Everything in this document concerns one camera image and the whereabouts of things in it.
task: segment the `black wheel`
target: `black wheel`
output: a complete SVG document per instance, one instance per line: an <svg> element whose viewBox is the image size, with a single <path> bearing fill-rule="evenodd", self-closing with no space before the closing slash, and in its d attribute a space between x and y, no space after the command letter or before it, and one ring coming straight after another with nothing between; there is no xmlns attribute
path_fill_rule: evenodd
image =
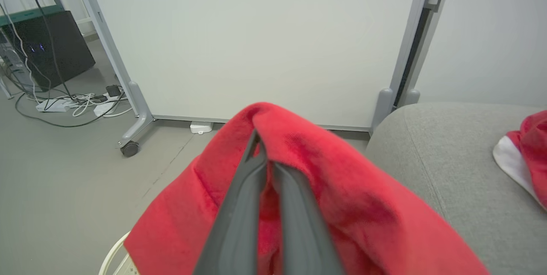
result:
<svg viewBox="0 0 547 275"><path fill-rule="evenodd" d="M120 148L120 151L126 158L134 156L138 152L138 143L130 140L125 146Z"/></svg>

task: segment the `black computer tower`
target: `black computer tower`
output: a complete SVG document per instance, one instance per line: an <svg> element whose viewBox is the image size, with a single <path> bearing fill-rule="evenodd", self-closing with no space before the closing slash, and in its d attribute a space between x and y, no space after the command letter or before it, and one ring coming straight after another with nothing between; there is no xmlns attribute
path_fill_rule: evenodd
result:
<svg viewBox="0 0 547 275"><path fill-rule="evenodd" d="M57 65L63 81L68 81L93 67L95 60L71 12L61 11L49 14L45 16L45 19L53 38ZM41 86L42 90L49 87L47 79L51 81L51 88L60 85L62 81L55 69L51 41L44 19L42 17L31 18L14 24L23 41L23 48L29 57L29 67L36 84ZM19 39L14 35L12 26L2 26L2 30L12 47L18 51L21 61L25 61L24 55L20 52ZM41 74L35 70L33 64L39 68Z"/></svg>

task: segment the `white plastic basket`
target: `white plastic basket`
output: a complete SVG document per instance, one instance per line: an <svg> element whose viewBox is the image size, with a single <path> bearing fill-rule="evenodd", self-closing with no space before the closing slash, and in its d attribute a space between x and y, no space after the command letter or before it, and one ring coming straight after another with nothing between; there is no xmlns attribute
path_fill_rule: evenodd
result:
<svg viewBox="0 0 547 275"><path fill-rule="evenodd" d="M112 262L113 257L118 252L119 249L124 245L125 238L129 235L129 232L125 234L123 237L121 237L114 246L110 249L108 252L108 255L104 258L103 264L101 265L101 269L99 270L99 275L107 275L106 271L108 270L108 267L110 266L110 263ZM131 260L131 257L129 257L129 254L125 255L124 259L120 263L120 265L117 267L116 271L114 272L114 275L139 275L139 272L137 271L137 268L135 267L135 264L133 263L133 260Z"/></svg>

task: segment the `red towel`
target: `red towel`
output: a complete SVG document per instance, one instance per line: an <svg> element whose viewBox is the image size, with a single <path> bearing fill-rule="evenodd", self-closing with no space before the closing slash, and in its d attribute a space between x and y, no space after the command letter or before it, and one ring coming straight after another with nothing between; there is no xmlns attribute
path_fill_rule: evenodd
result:
<svg viewBox="0 0 547 275"><path fill-rule="evenodd" d="M547 110L526 117L520 131L507 133L520 151L539 202L547 209Z"/></svg>
<svg viewBox="0 0 547 275"><path fill-rule="evenodd" d="M435 211L342 139L279 106L257 103L232 118L135 224L125 247L141 274L192 273L253 129L270 160L306 174L349 275L487 273ZM268 176L260 275L282 274L278 201Z"/></svg>

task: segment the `gray sofa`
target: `gray sofa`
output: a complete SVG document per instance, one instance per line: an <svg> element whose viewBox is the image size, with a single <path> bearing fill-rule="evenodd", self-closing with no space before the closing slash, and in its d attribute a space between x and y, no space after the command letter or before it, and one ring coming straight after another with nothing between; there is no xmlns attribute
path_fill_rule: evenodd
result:
<svg viewBox="0 0 547 275"><path fill-rule="evenodd" d="M541 109L404 106L373 133L365 156L437 211L492 274L547 274L547 212L500 170L498 140Z"/></svg>

